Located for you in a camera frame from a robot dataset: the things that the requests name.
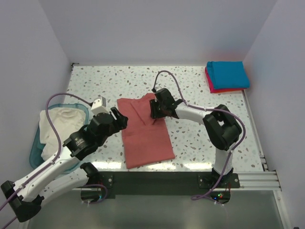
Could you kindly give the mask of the salmon pink t shirt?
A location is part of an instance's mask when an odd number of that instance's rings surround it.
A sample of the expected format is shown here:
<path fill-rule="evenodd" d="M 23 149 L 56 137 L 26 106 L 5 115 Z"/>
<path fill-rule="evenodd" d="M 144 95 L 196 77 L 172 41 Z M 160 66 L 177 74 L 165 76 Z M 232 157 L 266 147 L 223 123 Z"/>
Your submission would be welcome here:
<path fill-rule="evenodd" d="M 119 112 L 128 117 L 122 130 L 128 169 L 175 159 L 165 120 L 151 118 L 150 101 L 154 99 L 154 94 L 148 93 L 140 99 L 117 100 Z"/>

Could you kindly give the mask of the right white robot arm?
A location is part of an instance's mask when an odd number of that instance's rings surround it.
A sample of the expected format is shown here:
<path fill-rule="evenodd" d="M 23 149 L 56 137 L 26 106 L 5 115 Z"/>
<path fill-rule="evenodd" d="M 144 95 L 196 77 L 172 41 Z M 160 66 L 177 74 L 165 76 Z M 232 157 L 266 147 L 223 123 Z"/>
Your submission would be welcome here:
<path fill-rule="evenodd" d="M 206 108 L 187 104 L 183 99 L 175 100 L 166 88 L 158 91 L 153 88 L 152 92 L 155 98 L 150 101 L 151 118 L 172 117 L 204 125 L 215 147 L 213 171 L 221 176 L 232 173 L 232 153 L 245 138 L 243 122 L 223 104 Z"/>

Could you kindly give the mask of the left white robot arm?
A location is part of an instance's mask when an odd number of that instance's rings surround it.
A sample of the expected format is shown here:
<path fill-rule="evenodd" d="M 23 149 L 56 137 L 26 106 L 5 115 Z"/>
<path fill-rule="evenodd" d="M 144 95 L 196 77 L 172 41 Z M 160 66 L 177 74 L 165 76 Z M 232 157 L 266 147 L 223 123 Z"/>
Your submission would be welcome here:
<path fill-rule="evenodd" d="M 108 137 L 126 129 L 128 117 L 116 107 L 110 112 L 96 114 L 88 125 L 82 126 L 64 141 L 47 161 L 23 178 L 5 181 L 1 190 L 19 222 L 25 222 L 41 210 L 42 203 L 54 193 L 51 183 L 65 170 L 81 162 L 101 147 Z"/>

